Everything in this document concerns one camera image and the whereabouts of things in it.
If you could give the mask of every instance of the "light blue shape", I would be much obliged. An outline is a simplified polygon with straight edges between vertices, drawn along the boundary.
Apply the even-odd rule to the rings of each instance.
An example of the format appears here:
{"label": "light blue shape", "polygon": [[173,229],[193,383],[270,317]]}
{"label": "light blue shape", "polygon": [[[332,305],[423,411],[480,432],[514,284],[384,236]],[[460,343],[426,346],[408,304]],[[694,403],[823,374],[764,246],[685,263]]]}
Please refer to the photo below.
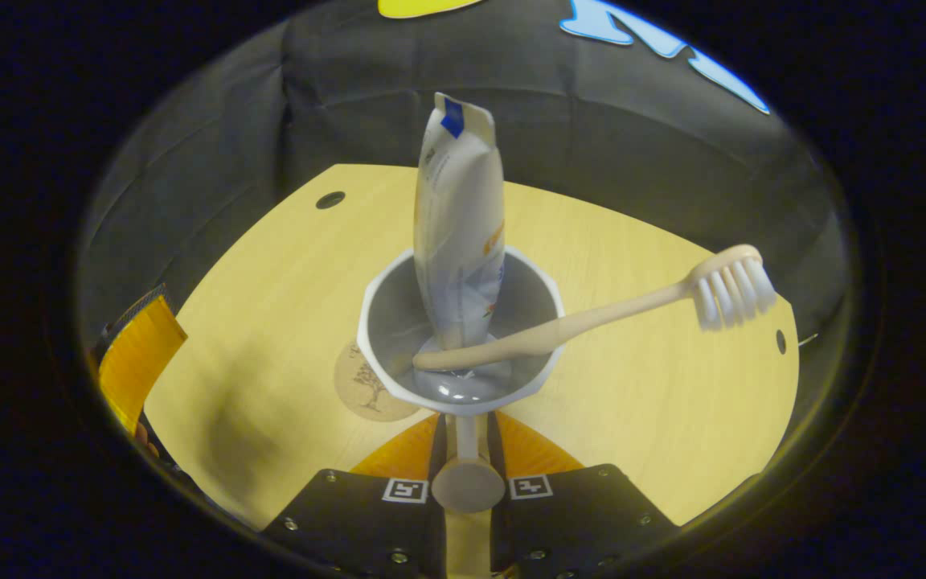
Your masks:
{"label": "light blue shape", "polygon": [[[652,23],[644,21],[642,18],[631,14],[627,10],[622,10],[607,4],[602,0],[570,0],[573,7],[574,18],[559,21],[559,28],[575,36],[584,36],[602,40],[606,43],[629,45],[635,39],[627,32],[617,28],[613,19],[624,23],[642,40],[647,47],[653,49],[655,54],[665,59],[672,59],[676,56],[681,48],[686,47],[686,43],[679,37],[673,36],[665,30],[659,29]],[[731,91],[732,94],[744,100],[745,102],[756,107],[763,114],[770,114],[767,104],[765,104],[752,88],[748,87],[739,77],[734,76],[718,65],[709,56],[702,54],[697,49],[692,48],[695,56],[688,59],[691,68],[698,71],[699,74],[709,78],[716,84],[721,85]]]}
{"label": "light blue shape", "polygon": [[695,52],[694,58],[688,59],[691,68],[698,70],[699,74],[716,82],[716,84],[720,84],[721,87],[727,88],[728,91],[734,92],[739,98],[760,110],[760,113],[771,113],[771,109],[767,104],[756,95],[756,92],[752,91],[752,88],[749,88],[748,84],[742,82],[741,78],[734,76],[709,56],[702,54],[698,48],[691,48],[691,50]]}

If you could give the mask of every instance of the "toothbrush handle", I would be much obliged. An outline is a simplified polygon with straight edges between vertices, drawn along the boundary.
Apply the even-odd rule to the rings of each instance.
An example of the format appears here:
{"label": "toothbrush handle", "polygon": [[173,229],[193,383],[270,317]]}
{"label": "toothbrush handle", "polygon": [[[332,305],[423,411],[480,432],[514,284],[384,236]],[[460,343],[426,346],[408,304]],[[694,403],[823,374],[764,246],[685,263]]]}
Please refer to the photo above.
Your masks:
{"label": "toothbrush handle", "polygon": [[683,298],[685,293],[685,283],[675,283],[675,285],[668,285],[664,289],[657,289],[651,294],[633,300],[625,300],[552,319],[550,322],[529,327],[529,329],[487,344],[451,351],[419,353],[414,356],[412,363],[419,370],[458,370],[482,366],[485,363],[501,362],[504,359],[546,355],[588,330],[676,302]]}

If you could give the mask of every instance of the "toothbrush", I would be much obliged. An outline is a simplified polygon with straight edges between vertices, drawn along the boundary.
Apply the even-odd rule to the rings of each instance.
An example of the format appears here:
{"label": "toothbrush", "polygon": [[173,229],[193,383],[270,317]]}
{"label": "toothbrush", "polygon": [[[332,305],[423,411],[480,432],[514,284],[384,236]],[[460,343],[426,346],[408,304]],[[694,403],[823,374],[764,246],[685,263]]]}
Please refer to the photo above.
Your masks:
{"label": "toothbrush", "polygon": [[756,247],[736,245],[698,264],[681,281],[651,294],[565,315],[487,344],[418,353],[412,363],[418,370],[459,370],[504,359],[546,355],[588,330],[683,298],[695,301],[703,330],[719,331],[754,318],[756,309],[764,313],[776,303],[778,294],[767,278],[764,259]]}

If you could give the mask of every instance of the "cup rim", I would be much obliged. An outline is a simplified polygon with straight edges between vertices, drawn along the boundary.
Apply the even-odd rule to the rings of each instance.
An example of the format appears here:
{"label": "cup rim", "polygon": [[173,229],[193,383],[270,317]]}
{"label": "cup rim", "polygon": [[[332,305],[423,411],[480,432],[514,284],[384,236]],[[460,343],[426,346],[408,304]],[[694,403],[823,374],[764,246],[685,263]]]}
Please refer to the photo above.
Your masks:
{"label": "cup rim", "polygon": [[[552,297],[552,304],[555,305],[556,317],[562,318],[563,313],[565,313],[563,312],[563,299],[559,296],[559,287],[556,285],[555,279],[552,279],[550,275],[542,271],[541,268],[536,266],[533,261],[529,260],[524,253],[519,252],[514,246],[505,246],[505,252],[510,254],[511,257],[514,257],[514,259],[520,260],[526,267],[531,268],[531,270],[535,272],[538,278],[544,283],[545,287],[547,287],[548,293],[550,293]],[[378,293],[378,288],[381,287],[383,280],[387,279],[388,276],[391,275],[391,272],[397,267],[400,267],[405,261],[411,259],[412,254],[414,254],[412,247],[405,250],[405,252],[392,260],[388,267],[383,269],[380,274],[376,275],[376,277],[368,283],[367,290],[363,293],[363,308],[360,310],[359,326],[356,332],[356,344],[359,346],[360,351],[363,352],[363,358],[367,359],[367,362],[371,365],[371,370],[374,370],[374,373],[378,376],[378,379],[381,380],[381,384],[385,386],[388,393],[395,396],[397,399],[404,400],[404,402],[415,404],[416,406],[429,410],[455,414],[457,417],[473,417],[473,415],[484,414],[501,408],[505,406],[505,404],[517,402],[517,400],[527,398],[527,396],[533,395],[533,393],[539,391],[541,386],[547,381],[552,370],[555,369],[555,364],[558,362],[559,356],[563,354],[563,346],[559,346],[552,351],[551,355],[548,356],[548,361],[545,362],[545,365],[538,374],[528,381],[528,384],[524,384],[521,388],[517,388],[517,391],[510,392],[502,398],[485,400],[485,402],[478,402],[476,404],[452,404],[424,398],[418,395],[418,393],[409,391],[405,386],[398,384],[398,382],[383,369],[381,363],[376,359],[374,348],[371,346],[370,334],[367,332],[367,312],[370,311],[374,296]]]}

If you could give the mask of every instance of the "toothpaste tube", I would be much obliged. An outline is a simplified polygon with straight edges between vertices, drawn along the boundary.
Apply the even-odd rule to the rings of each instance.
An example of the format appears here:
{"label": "toothpaste tube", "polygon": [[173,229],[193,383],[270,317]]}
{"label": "toothpaste tube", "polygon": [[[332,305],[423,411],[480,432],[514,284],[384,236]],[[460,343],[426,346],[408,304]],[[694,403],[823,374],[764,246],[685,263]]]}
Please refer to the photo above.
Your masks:
{"label": "toothpaste tube", "polygon": [[502,160],[489,111],[434,95],[416,172],[416,281],[442,349],[483,344],[502,285]]}

